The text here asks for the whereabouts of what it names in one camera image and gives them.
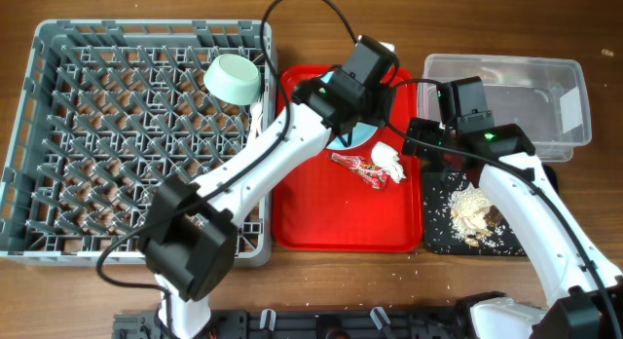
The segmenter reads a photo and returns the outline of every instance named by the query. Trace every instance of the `white label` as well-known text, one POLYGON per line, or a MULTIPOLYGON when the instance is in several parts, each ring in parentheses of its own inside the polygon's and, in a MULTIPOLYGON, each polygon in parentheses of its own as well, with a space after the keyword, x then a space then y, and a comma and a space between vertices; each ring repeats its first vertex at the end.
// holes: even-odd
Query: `white label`
POLYGON ((561 116, 563 132, 569 132, 582 125, 582 107, 580 106, 580 90, 576 87, 561 96, 561 116))

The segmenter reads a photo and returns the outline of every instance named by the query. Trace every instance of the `red tray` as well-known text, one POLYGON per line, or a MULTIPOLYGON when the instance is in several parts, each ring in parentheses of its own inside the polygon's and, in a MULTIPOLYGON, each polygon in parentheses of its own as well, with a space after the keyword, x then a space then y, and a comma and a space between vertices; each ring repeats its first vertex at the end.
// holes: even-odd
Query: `red tray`
MULTIPOLYGON (((301 81, 318 76, 328 66, 299 65, 288 69, 281 82, 290 97, 301 81)), ((411 79, 400 69, 393 83, 411 79)), ((278 111, 283 109, 279 98, 278 111)), ((399 89, 391 122, 406 130, 416 116, 416 87, 399 89)), ((400 152, 402 138, 379 129, 365 144, 340 151, 370 158, 382 141, 400 152)), ((323 150, 288 174, 273 190, 273 234, 277 241, 298 250, 405 252, 421 240, 420 162, 400 156, 407 179, 391 179, 383 191, 372 189, 358 175, 330 161, 323 150)))

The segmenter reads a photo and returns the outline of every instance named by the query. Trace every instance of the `plastic crate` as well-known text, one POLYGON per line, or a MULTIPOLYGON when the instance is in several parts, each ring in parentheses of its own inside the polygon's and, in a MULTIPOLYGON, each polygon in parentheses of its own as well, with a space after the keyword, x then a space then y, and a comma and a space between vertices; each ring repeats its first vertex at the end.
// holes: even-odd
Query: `plastic crate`
MULTIPOLYGON (((203 72, 239 54, 263 73, 266 128, 275 80, 257 20, 46 20, 35 31, 0 184, 0 257, 92 265, 143 223, 162 180, 186 181, 246 144, 248 106, 207 92, 203 72)), ((265 41, 273 63, 271 29, 265 41)), ((270 196, 238 232, 236 266, 271 255, 270 196)), ((200 226, 204 220, 194 217, 200 226)), ((109 263, 140 264, 136 239, 109 263)))

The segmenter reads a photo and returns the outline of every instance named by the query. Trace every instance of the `light blue plate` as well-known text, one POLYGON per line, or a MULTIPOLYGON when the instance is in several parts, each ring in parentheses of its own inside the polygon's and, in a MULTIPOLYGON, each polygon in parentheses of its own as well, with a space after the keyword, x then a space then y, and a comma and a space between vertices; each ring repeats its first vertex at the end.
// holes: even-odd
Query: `light blue plate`
MULTIPOLYGON (((333 71, 331 72, 327 72, 326 75, 324 75, 320 80, 322 80, 322 82, 324 83, 329 83, 329 80, 331 79, 331 76, 333 76, 333 71)), ((333 141, 331 143, 329 143, 329 145, 327 145, 327 149, 331 149, 331 150, 349 150, 352 148, 356 148, 359 145, 362 145, 363 143, 367 142, 368 140, 370 140, 370 138, 372 138, 372 136, 374 135, 374 133, 377 132, 377 128, 374 126, 370 126, 367 124, 362 124, 362 123, 357 123, 357 125, 354 127, 354 129, 352 129, 352 143, 350 145, 350 147, 345 147, 342 142, 340 141, 340 139, 335 138, 333 139, 333 141)), ((344 140, 347 140, 347 135, 343 135, 344 140)))

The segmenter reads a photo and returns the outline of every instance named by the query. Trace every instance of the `wooden surface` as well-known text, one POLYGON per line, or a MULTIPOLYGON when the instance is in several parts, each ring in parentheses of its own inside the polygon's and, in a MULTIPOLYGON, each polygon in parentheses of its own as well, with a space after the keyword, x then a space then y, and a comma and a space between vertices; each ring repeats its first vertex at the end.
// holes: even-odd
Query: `wooden surface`
MULTIPOLYGON (((0 0, 0 155, 9 144, 35 26, 43 19, 259 19, 273 0, 0 0)), ((333 0, 357 34, 394 43, 401 65, 421 75, 432 53, 572 58, 582 65, 593 140, 555 168, 561 193, 588 236, 623 266, 623 10, 621 0, 333 0), (602 49, 614 56, 602 55, 602 49)), ((292 0, 270 18, 281 70, 342 63, 352 49, 335 15, 292 0)), ((145 267, 111 267, 152 282, 145 267)), ((212 293, 213 309, 369 309, 444 305, 505 291, 543 306, 524 258, 289 252, 234 270, 212 293)), ((0 337, 109 338, 119 311, 154 309, 153 290, 115 288, 93 268, 29 268, 0 261, 0 337)))

